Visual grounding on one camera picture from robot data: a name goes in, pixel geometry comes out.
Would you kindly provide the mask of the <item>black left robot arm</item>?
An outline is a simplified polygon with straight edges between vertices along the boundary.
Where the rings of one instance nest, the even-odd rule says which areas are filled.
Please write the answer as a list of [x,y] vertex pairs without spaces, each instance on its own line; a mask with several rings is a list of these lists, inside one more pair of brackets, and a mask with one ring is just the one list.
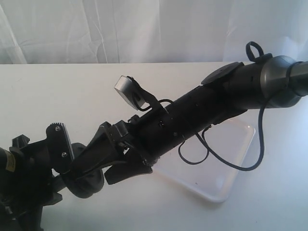
[[40,231],[43,208],[62,201],[65,187],[54,175],[45,140],[20,135],[0,150],[0,229]]

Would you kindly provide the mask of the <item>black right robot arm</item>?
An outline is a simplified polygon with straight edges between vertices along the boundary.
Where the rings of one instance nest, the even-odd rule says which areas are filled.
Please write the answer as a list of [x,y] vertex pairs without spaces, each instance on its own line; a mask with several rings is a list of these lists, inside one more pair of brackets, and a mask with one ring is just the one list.
[[250,109],[288,108],[308,94],[308,64],[265,54],[245,65],[234,62],[167,106],[132,77],[121,77],[120,94],[143,116],[114,125],[103,123],[71,163],[69,176],[81,179],[106,169],[109,184],[152,172],[157,160],[203,129]]

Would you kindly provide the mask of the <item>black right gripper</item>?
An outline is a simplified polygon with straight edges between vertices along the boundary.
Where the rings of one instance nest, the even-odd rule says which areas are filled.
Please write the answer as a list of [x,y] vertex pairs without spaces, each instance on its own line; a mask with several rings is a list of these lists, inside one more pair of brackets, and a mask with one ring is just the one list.
[[85,149],[72,161],[76,179],[105,167],[109,185],[153,172],[162,155],[183,142],[182,113],[134,115],[129,122],[104,122]]

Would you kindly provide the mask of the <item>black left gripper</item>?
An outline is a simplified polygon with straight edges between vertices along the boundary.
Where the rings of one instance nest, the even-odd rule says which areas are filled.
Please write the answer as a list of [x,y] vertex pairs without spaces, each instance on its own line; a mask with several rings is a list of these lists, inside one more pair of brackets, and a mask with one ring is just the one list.
[[44,140],[30,143],[25,135],[4,151],[4,229],[40,231],[43,208],[62,201],[64,188],[53,175]]

